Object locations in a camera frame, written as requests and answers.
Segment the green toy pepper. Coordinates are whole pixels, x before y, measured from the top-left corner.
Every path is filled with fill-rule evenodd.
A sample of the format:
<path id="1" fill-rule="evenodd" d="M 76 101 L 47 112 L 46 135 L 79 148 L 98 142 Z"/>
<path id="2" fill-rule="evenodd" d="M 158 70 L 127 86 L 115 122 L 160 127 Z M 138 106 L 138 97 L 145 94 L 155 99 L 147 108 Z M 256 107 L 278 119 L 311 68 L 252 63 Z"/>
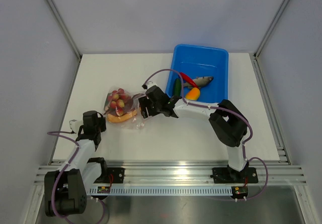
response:
<path id="1" fill-rule="evenodd" d="M 180 80 L 180 78 L 176 78 L 174 81 L 174 85 L 173 85 L 173 95 L 180 96 L 181 89 L 182 89 L 181 80 Z"/>

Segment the clear zip top bag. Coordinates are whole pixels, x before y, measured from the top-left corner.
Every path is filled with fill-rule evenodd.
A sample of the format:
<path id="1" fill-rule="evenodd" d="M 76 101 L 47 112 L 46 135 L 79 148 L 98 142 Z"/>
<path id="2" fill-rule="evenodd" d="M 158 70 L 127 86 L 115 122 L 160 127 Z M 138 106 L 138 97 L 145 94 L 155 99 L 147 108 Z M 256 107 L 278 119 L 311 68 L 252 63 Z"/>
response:
<path id="1" fill-rule="evenodd" d="M 123 88 L 112 86 L 104 103 L 104 116 L 110 124 L 127 129 L 141 129 L 144 119 L 141 115 L 139 98 L 143 93 L 131 93 Z"/>

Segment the orange toy fruit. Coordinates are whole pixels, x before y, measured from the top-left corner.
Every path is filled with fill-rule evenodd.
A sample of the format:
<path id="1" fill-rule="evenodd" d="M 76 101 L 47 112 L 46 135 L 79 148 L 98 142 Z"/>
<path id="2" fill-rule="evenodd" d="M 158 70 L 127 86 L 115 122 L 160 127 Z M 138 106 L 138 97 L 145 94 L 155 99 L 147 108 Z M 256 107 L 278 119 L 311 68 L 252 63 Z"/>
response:
<path id="1" fill-rule="evenodd" d="M 192 101 L 197 101 L 200 97 L 200 90 L 198 88 L 192 88 L 186 95 L 185 98 Z"/>

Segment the red toy chili pepper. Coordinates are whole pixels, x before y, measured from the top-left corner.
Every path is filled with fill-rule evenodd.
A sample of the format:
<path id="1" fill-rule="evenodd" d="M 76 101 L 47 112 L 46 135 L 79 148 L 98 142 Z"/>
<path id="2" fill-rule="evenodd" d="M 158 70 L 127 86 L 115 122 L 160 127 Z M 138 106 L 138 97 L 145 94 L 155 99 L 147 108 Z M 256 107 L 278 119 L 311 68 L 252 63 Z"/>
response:
<path id="1" fill-rule="evenodd" d="M 183 72 L 180 72 L 180 75 L 183 78 L 183 80 L 185 81 L 185 83 L 183 83 L 183 87 L 187 87 L 187 88 L 199 88 L 197 86 L 197 84 L 189 76 L 187 76 Z"/>

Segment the grey toy fish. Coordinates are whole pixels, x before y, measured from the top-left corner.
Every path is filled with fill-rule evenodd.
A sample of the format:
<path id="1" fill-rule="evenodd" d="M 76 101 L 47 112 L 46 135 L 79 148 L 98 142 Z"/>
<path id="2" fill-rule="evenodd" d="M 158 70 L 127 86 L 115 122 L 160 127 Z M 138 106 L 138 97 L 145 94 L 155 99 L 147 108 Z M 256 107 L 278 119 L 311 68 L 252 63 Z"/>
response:
<path id="1" fill-rule="evenodd" d="M 207 85 L 209 85 L 212 81 L 214 80 L 213 76 L 207 76 L 207 77 L 197 77 L 195 79 L 192 79 L 192 81 L 195 83 L 195 85 L 198 88 L 203 88 L 206 87 Z M 188 89 L 192 89 L 193 86 L 186 82 L 184 83 L 184 87 L 188 88 Z"/>

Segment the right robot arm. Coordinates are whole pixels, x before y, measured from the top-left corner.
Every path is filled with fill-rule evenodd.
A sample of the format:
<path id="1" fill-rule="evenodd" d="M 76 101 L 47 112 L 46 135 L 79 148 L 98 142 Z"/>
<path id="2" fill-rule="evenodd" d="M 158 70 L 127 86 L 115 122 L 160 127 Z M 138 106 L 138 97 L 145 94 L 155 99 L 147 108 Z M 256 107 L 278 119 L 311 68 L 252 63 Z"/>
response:
<path id="1" fill-rule="evenodd" d="M 247 179 L 248 162 L 245 146 L 242 143 L 249 126 L 248 121 L 229 100 L 219 105 L 197 104 L 180 96 L 169 97 L 153 82 L 144 84 L 145 96 L 139 98 L 142 117 L 148 118 L 159 114 L 172 118 L 194 118 L 210 123 L 217 138 L 227 147 L 227 173 L 222 172 L 219 180 L 224 183 L 237 183 Z"/>

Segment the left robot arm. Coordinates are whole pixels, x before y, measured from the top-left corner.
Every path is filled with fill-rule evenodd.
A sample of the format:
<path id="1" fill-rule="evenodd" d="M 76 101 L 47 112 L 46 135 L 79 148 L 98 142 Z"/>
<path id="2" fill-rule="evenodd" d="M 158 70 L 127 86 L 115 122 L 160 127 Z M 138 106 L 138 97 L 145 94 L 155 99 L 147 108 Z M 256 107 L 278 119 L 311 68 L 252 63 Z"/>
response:
<path id="1" fill-rule="evenodd" d="M 109 171 L 103 158 L 93 158 L 106 131 L 105 117 L 97 111 L 87 111 L 81 121 L 70 121 L 71 133 L 77 138 L 68 159 L 44 177 L 45 214 L 67 218 L 82 214 L 87 205 L 87 193 L 96 181 L 105 182 Z"/>

